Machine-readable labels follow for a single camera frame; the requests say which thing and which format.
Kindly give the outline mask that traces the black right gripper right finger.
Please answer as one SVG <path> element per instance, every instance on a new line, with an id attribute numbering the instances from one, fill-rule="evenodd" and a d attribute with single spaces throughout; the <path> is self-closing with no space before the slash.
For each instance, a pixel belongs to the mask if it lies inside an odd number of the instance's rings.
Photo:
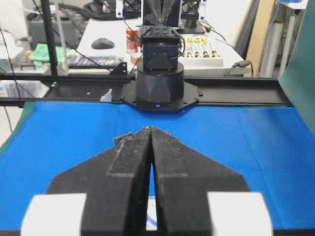
<path id="1" fill-rule="evenodd" d="M 248 192 L 243 176 L 151 129 L 158 231 L 164 236 L 210 236 L 208 192 Z"/>

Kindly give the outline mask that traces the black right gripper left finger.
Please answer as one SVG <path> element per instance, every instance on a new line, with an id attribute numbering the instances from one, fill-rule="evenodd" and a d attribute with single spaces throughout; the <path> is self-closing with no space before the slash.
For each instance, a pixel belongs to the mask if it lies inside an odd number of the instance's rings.
<path id="1" fill-rule="evenodd" d="M 114 147 L 56 175 L 48 194 L 86 193 L 82 236 L 137 236 L 146 229 L 151 131 L 115 139 Z"/>

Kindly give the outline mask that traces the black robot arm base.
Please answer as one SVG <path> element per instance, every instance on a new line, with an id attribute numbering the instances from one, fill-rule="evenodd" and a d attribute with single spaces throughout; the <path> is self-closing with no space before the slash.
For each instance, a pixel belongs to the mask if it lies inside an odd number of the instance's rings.
<path id="1" fill-rule="evenodd" d="M 198 103 L 198 88 L 185 81 L 179 57 L 186 45 L 175 28 L 181 21 L 180 0 L 141 2 L 142 61 L 135 79 L 122 88 L 121 100 L 143 111 L 177 111 Z"/>

